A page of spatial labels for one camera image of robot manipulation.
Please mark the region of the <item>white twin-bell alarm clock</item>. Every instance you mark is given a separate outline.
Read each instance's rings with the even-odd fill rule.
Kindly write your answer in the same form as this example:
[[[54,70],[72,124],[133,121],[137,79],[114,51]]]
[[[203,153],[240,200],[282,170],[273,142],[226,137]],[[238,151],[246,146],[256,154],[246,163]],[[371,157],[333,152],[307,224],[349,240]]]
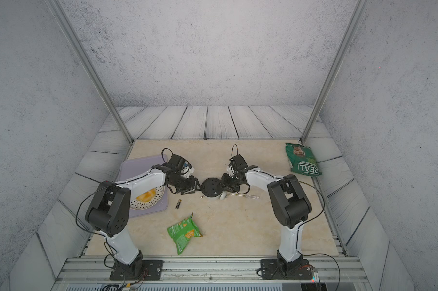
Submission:
[[[208,178],[201,184],[201,192],[203,196],[209,200],[224,200],[227,192],[223,189],[219,178]]]

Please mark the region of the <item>clear handle screwdriver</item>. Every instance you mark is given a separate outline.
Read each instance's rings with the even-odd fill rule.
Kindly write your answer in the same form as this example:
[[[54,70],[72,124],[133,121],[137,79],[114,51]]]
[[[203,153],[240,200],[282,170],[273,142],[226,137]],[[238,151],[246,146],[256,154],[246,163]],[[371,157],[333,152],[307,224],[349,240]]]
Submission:
[[[249,195],[249,194],[231,194],[231,195],[236,196],[236,197],[248,198],[248,199],[252,199],[252,200],[259,200],[260,199],[259,196]]]

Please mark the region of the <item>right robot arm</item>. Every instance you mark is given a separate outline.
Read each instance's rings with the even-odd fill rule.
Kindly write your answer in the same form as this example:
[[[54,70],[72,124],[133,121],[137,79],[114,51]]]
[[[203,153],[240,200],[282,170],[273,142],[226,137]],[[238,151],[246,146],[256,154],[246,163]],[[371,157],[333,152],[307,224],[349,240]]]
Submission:
[[[283,272],[305,268],[309,262],[301,252],[304,226],[311,222],[312,205],[293,174],[275,176],[257,166],[232,166],[221,178],[221,187],[235,193],[241,185],[257,187],[269,194],[273,213],[282,225],[277,262]]]

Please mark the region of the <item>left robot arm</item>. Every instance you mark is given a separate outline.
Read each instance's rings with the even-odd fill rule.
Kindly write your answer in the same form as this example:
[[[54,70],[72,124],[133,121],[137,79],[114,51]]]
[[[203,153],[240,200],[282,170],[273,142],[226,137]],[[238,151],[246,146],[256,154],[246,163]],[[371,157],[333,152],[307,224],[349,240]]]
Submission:
[[[174,188],[175,194],[192,194],[200,190],[193,176],[192,164],[180,155],[171,154],[163,164],[153,165],[148,171],[117,182],[104,181],[88,197],[92,199],[85,214],[97,235],[109,246],[109,255],[123,267],[143,259],[141,251],[130,237],[127,224],[130,204],[136,197],[157,187]]]

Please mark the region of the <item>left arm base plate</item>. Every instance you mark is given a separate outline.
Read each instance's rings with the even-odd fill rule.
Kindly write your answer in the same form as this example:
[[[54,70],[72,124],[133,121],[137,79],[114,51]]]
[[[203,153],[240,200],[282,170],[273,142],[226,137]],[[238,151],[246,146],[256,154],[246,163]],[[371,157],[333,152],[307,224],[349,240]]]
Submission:
[[[125,265],[116,260],[109,279],[111,281],[159,281],[163,263],[163,260],[143,259]]]

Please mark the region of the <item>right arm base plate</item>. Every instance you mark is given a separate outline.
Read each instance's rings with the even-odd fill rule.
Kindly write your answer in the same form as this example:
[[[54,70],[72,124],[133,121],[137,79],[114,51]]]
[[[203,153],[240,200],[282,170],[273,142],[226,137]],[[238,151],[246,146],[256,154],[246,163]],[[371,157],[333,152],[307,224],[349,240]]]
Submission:
[[[256,274],[264,280],[314,280],[312,266],[306,259],[290,263],[279,259],[262,259]]]

